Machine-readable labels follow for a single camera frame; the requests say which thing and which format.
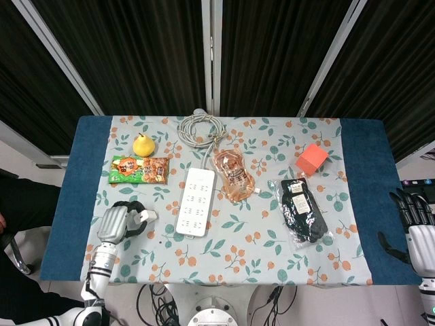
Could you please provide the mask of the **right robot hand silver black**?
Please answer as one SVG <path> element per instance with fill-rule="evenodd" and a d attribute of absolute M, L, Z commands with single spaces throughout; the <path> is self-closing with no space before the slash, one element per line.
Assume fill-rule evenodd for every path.
<path fill-rule="evenodd" d="M 380 245 L 386 253 L 409 264 L 421 278 L 434 278 L 434 214 L 429 204 L 417 194 L 402 189 L 389 194 L 398 208 L 404 229 L 407 251 L 393 248 L 384 233 L 378 232 Z"/>

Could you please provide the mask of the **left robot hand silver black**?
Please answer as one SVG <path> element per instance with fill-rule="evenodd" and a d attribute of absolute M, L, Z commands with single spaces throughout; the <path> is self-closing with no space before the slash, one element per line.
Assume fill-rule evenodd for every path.
<path fill-rule="evenodd" d="M 97 232 L 101 242 L 118 245 L 125 238 L 140 235 L 147 226 L 141 220 L 145 207 L 139 201 L 118 201 L 107 209 Z"/>

